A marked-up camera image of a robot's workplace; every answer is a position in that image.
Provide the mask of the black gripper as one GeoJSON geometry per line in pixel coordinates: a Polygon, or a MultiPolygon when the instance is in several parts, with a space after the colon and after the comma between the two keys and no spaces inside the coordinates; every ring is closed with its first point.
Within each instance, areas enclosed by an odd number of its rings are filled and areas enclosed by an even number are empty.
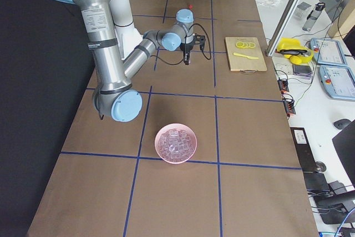
{"type": "Polygon", "coordinates": [[[194,45],[195,45],[195,42],[180,44],[180,50],[183,52],[183,55],[184,55],[183,62],[185,65],[190,64],[190,51],[193,49],[194,45]]]}

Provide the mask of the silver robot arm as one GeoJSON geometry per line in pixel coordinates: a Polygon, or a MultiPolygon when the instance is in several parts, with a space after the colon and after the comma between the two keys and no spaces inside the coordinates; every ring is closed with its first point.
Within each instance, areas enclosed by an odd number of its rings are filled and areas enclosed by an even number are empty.
{"type": "Polygon", "coordinates": [[[140,35],[134,26],[129,0],[56,0],[77,5],[88,34],[98,77],[93,104],[100,117],[129,122],[141,111],[141,95],[131,88],[131,79],[159,46],[174,51],[192,43],[194,16],[181,9],[167,30],[140,35]]]}

